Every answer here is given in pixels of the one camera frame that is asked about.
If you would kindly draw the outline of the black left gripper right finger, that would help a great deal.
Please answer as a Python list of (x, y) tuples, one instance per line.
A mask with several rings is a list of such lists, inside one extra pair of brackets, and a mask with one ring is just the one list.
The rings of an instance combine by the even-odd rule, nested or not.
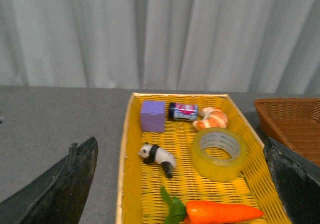
[(263, 154), (285, 213), (293, 224), (320, 222), (320, 167), (269, 137)]

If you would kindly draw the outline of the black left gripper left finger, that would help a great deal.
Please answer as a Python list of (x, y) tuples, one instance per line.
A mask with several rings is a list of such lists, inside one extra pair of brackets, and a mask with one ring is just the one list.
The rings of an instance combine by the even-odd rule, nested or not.
[(0, 204), (2, 224), (77, 224), (82, 217), (98, 160), (91, 137), (74, 143), (51, 168)]

